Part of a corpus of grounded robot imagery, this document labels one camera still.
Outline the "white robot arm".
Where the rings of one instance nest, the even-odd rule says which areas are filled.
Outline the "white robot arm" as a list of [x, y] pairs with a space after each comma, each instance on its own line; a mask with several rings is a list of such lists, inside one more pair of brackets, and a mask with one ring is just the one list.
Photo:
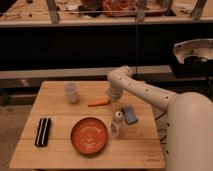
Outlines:
[[213, 102], [209, 98], [136, 81], [128, 66], [111, 70], [107, 80], [112, 102], [126, 90], [168, 114], [166, 171], [213, 171]]

